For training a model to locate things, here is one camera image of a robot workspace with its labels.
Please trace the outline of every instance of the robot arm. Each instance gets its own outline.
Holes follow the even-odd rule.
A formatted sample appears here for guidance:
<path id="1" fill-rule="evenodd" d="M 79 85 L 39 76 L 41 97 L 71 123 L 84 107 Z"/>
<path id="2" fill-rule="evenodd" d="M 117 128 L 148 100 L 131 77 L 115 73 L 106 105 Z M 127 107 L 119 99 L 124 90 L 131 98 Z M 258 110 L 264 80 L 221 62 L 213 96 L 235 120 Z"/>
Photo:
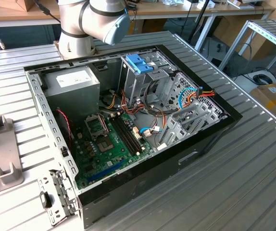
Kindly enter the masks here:
<path id="1" fill-rule="evenodd" d="M 114 45 L 129 29 L 122 0 L 59 0 L 61 36 L 59 51 L 65 58 L 94 53 L 92 37 Z"/>

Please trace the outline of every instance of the metal bracket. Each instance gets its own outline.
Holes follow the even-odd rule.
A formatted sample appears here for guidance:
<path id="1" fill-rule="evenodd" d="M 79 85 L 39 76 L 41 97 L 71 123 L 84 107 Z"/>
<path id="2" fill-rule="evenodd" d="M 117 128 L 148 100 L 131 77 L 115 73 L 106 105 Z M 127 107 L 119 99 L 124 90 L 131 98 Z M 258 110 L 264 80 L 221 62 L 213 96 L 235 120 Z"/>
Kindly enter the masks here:
<path id="1" fill-rule="evenodd" d="M 65 171 L 51 170 L 49 174 L 38 179 L 38 184 L 41 189 L 42 205 L 48 209 L 52 226 L 60 224 L 78 210 L 78 200 Z"/>

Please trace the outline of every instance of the blue wire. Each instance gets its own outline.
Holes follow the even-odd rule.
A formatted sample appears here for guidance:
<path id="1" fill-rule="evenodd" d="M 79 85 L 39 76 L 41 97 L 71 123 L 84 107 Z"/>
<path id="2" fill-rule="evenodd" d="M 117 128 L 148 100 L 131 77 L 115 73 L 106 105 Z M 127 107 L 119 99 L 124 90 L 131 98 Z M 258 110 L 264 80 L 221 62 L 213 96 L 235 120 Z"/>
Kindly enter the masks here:
<path id="1" fill-rule="evenodd" d="M 140 133 L 143 133 L 145 130 L 148 130 L 148 129 L 150 129 L 150 128 L 147 128 L 147 127 L 142 128 L 142 129 L 140 130 Z"/>
<path id="2" fill-rule="evenodd" d="M 140 130 L 140 133 L 143 133 L 145 130 L 148 130 L 148 129 L 150 129 L 150 128 L 147 128 L 147 127 L 142 128 L 142 129 Z"/>
<path id="3" fill-rule="evenodd" d="M 183 109 L 182 106 L 182 96 L 186 90 L 197 90 L 196 88 L 185 88 L 184 90 L 181 91 L 180 96 L 178 97 L 178 104 L 180 105 L 180 108 Z"/>

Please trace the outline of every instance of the red wire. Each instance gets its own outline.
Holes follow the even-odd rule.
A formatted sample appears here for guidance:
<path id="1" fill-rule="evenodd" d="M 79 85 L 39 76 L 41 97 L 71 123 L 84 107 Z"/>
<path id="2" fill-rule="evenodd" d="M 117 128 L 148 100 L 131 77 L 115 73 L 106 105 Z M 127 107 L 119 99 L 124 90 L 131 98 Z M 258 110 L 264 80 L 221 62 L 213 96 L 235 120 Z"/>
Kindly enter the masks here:
<path id="1" fill-rule="evenodd" d="M 66 124 L 67 124 L 67 129 L 69 130 L 69 137 L 70 137 L 70 148 L 72 146 L 72 137 L 71 137 L 71 129 L 70 129 L 70 123 L 69 123 L 69 120 L 67 119 L 66 115 L 59 109 L 57 109 L 57 112 L 60 112 L 61 115 L 63 115 L 65 121 L 66 121 Z"/>

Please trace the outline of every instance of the metal shelf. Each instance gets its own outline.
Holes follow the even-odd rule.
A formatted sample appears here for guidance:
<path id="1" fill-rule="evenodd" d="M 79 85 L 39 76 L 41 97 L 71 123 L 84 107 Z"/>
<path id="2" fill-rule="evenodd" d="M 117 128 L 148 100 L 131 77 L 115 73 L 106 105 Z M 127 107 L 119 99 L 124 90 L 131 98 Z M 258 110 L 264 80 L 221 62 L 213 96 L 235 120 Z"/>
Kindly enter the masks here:
<path id="1" fill-rule="evenodd" d="M 219 65 L 219 69 L 223 70 L 224 67 L 227 65 L 229 59 L 232 57 L 234 50 L 238 46 L 238 44 L 243 39 L 244 35 L 248 31 L 248 29 L 252 29 L 254 32 L 249 36 L 247 41 L 245 43 L 250 44 L 252 38 L 256 35 L 256 33 L 260 34 L 267 40 L 271 41 L 273 44 L 276 45 L 276 20 L 272 19 L 266 19 L 266 20 L 253 20 L 253 21 L 247 21 L 244 25 L 244 27 L 241 29 L 240 33 L 238 34 L 237 38 L 233 42 L 231 48 L 227 52 L 225 58 Z M 248 48 L 248 46 L 245 44 L 243 48 L 240 50 L 239 55 L 242 55 L 244 51 Z M 275 59 L 271 62 L 271 64 L 268 66 L 270 68 L 276 61 Z"/>
<path id="2" fill-rule="evenodd" d="M 90 231 L 275 230 L 276 118 L 170 32 L 126 36 L 100 53 L 165 45 L 243 118 L 212 150 L 90 227 Z M 60 60 L 54 46 L 0 51 L 0 114 L 14 120 L 24 182 L 0 192 L 0 230 L 51 230 L 37 178 L 58 169 L 38 118 L 23 66 Z M 82 230 L 73 216 L 54 230 Z"/>

